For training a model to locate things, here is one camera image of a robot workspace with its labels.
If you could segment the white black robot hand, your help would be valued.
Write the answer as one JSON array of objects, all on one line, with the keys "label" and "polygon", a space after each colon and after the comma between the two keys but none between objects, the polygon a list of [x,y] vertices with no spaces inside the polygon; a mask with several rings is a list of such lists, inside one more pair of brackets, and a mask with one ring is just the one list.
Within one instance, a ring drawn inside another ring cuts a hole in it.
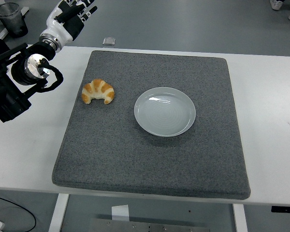
[{"label": "white black robot hand", "polygon": [[40,41],[59,52],[66,44],[74,41],[84,28],[85,22],[97,10],[92,0],[61,0],[49,15],[47,28]]}]

